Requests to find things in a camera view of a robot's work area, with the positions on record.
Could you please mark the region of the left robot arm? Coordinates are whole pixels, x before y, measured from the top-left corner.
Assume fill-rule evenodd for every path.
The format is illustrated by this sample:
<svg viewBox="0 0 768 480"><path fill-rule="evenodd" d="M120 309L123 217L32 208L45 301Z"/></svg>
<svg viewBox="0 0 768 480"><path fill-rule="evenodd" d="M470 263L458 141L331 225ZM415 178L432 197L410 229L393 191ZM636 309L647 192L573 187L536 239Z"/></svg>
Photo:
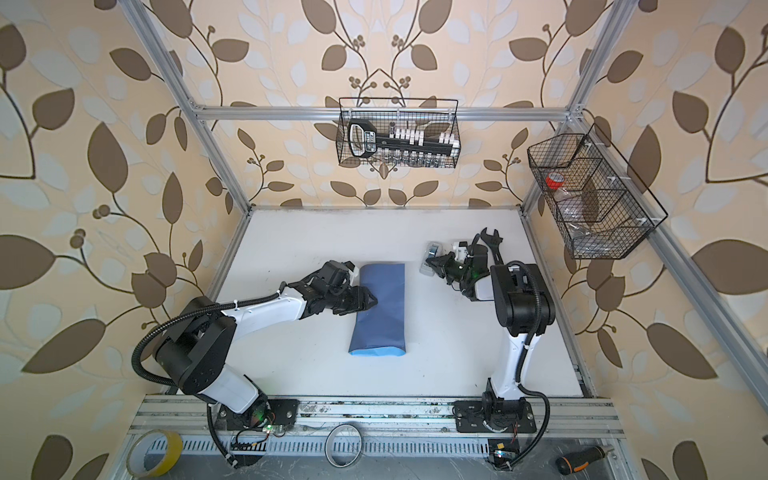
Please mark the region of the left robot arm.
<svg viewBox="0 0 768 480"><path fill-rule="evenodd" d="M353 282L354 272L353 263L331 260L298 281L281 283L266 297L229 303L198 297L138 342L132 368L151 383L244 414L265 395L246 374L229 365L232 347L269 327L325 311L344 316L372 309L378 300L367 287Z"/></svg>

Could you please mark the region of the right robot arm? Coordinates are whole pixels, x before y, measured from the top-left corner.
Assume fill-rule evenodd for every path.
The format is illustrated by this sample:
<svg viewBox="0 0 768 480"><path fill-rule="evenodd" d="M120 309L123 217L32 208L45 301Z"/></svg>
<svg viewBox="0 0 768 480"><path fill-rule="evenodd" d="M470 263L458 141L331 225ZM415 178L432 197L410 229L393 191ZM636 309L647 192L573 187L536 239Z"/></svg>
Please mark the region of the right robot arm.
<svg viewBox="0 0 768 480"><path fill-rule="evenodd" d="M473 301L494 304L504 342L501 365L488 378L478 400L453 406L456 428L462 433L516 434L537 431L530 401L544 405L542 426L551 416L548 396L524 385L528 361L538 339L555 320L551 296L534 264L506 262L497 245L472 244L459 260L455 252L425 259L426 266Z"/></svg>

